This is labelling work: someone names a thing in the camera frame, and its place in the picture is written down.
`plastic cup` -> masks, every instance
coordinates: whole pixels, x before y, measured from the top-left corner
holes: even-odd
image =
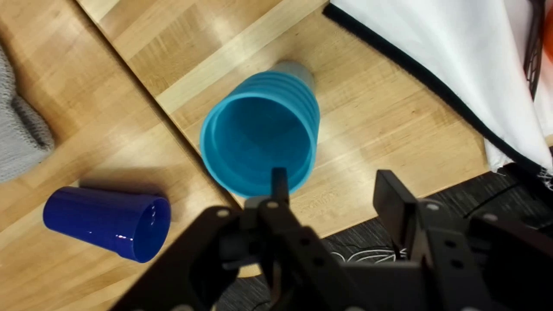
[[[211,177],[233,194],[268,196],[273,168],[287,170],[296,193],[315,168],[318,127],[311,73],[280,63],[242,82],[207,115],[201,155]]]
[[[43,222],[54,232],[145,263],[166,241],[171,210],[159,196],[61,189],[47,201]]]

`gray fabric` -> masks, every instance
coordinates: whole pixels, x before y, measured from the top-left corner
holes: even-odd
[[[16,94],[16,77],[0,48],[0,184],[14,181],[55,148],[47,124]]]

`white cloth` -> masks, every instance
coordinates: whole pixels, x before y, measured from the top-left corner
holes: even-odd
[[[519,155],[553,174],[544,136],[553,134],[553,65],[532,105],[522,63],[532,8],[529,0],[332,0],[455,92],[479,120]],[[486,144],[491,170],[510,163]]]

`bolt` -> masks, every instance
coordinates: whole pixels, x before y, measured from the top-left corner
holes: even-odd
[[[498,215],[491,215],[491,213],[484,215],[482,219],[487,222],[498,222]]]
[[[218,219],[227,219],[230,213],[228,213],[228,210],[220,210],[218,212]]]
[[[270,201],[270,203],[266,203],[266,208],[277,210],[277,208],[278,208],[278,203],[277,203],[277,201]]]
[[[171,311],[194,311],[194,308],[187,305],[178,305]]]
[[[427,205],[427,210],[439,212],[439,206],[437,205]]]
[[[462,311],[481,311],[481,310],[474,307],[463,307]]]

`hardwood floor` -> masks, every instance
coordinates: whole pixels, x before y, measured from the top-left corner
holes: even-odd
[[[322,110],[318,165],[292,210],[320,236],[373,219],[379,168],[418,196],[487,172],[482,139],[424,86],[322,16],[323,0],[78,0],[182,134],[247,77],[292,60]]]
[[[0,186],[0,310],[107,310],[149,265],[49,232],[42,210],[54,191],[161,191],[173,208],[168,241],[227,200],[74,3],[0,8],[19,92],[57,139],[45,163]]]

